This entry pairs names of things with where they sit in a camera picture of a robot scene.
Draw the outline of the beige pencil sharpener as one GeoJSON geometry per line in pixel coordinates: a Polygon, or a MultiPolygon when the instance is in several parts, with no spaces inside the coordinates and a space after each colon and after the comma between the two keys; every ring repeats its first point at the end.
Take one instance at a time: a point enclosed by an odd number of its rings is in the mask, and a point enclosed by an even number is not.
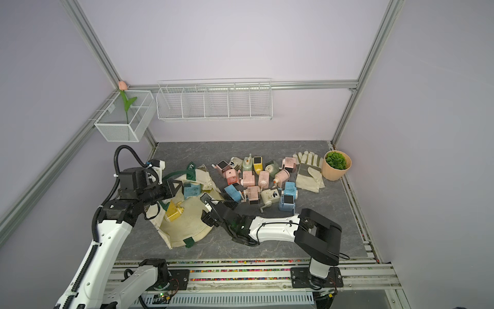
{"type": "Polygon", "coordinates": [[[232,157],[230,159],[229,165],[232,169],[239,171],[243,166],[243,159],[238,158],[238,157],[232,157]]]}
{"type": "Polygon", "coordinates": [[[261,192],[262,206],[260,207],[261,214],[264,209],[272,205],[277,205],[280,201],[280,191],[278,189],[266,189],[261,192]]]}

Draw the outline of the cream tote bag green handles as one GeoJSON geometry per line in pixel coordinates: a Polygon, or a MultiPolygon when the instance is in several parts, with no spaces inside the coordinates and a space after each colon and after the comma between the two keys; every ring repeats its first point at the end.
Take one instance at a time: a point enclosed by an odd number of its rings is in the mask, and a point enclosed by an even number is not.
{"type": "MultiPolygon", "coordinates": [[[[166,180],[179,180],[183,185],[185,183],[201,184],[202,194],[207,193],[214,200],[223,199],[219,188],[204,165],[196,167],[193,162],[190,162],[185,171],[165,175],[163,181],[166,180]]],[[[212,230],[210,226],[201,221],[202,211],[206,210],[206,207],[199,198],[200,196],[195,196],[185,200],[182,187],[174,198],[159,201],[146,210],[146,218],[152,223],[169,249],[189,248],[212,230]],[[170,201],[184,208],[183,214],[172,222],[164,218],[166,205],[170,201]]]]}

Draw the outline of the round pink pencil sharpener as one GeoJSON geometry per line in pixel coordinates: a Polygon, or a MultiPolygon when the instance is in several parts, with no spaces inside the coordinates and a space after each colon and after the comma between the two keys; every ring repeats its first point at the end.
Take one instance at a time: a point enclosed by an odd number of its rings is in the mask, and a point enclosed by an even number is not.
{"type": "Polygon", "coordinates": [[[285,170],[285,169],[280,170],[274,176],[274,180],[273,180],[274,187],[282,188],[283,187],[283,184],[286,181],[288,181],[289,178],[290,178],[290,173],[287,170],[285,170]]]}

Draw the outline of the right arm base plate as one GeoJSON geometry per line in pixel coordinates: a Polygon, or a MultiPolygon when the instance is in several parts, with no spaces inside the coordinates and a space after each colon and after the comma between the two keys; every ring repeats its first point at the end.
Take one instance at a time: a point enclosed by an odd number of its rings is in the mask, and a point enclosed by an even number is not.
{"type": "Polygon", "coordinates": [[[325,278],[320,278],[310,273],[310,268],[292,267],[290,269],[289,279],[293,288],[342,288],[343,277],[338,267],[330,267],[325,278]]]}

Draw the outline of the olive green pencil sharpener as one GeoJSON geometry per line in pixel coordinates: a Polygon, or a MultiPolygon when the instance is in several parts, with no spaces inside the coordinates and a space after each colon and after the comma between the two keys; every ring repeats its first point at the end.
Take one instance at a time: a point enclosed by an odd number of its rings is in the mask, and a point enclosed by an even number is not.
{"type": "Polygon", "coordinates": [[[280,171],[280,166],[276,161],[272,160],[267,163],[265,171],[270,174],[271,178],[275,178],[275,175],[280,171]]]}

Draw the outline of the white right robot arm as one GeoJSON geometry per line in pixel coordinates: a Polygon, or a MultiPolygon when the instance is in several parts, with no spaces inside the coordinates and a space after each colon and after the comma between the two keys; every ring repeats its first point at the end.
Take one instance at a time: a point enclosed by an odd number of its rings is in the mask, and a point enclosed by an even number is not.
{"type": "Polygon", "coordinates": [[[222,201],[206,200],[201,221],[221,227],[233,242],[256,247],[263,242],[296,244],[310,258],[309,278],[325,281],[331,267],[340,262],[342,227],[312,209],[285,218],[247,216],[222,201]]]}

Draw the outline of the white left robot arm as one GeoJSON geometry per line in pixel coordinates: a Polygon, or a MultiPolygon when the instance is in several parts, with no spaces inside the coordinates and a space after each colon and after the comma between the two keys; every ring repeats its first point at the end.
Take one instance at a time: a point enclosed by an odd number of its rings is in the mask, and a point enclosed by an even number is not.
{"type": "Polygon", "coordinates": [[[171,275],[165,259],[141,262],[134,273],[106,296],[109,275],[124,241],[145,208],[176,196],[176,181],[165,181],[132,200],[110,200],[100,206],[91,224],[93,240],[56,308],[129,308],[147,289],[163,290],[171,275]]]}

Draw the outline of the yellow pencil sharpener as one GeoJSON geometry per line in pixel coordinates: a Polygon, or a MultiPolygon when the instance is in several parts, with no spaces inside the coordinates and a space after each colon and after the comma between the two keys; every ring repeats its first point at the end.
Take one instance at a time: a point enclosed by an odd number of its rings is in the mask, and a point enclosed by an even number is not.
{"type": "Polygon", "coordinates": [[[264,170],[263,159],[261,156],[253,157],[253,170],[257,175],[259,175],[260,172],[264,170]]]}
{"type": "Polygon", "coordinates": [[[175,204],[173,201],[170,201],[166,205],[166,210],[165,210],[165,220],[168,222],[172,222],[177,220],[184,212],[184,208],[181,207],[180,205],[175,204]]]}

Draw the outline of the pale blue pencil sharpener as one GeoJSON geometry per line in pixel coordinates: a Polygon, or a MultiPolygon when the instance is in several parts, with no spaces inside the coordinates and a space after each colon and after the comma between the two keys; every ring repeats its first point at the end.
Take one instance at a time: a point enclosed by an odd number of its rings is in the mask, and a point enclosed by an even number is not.
{"type": "Polygon", "coordinates": [[[289,194],[283,194],[279,200],[279,210],[295,214],[295,197],[289,194]]]}

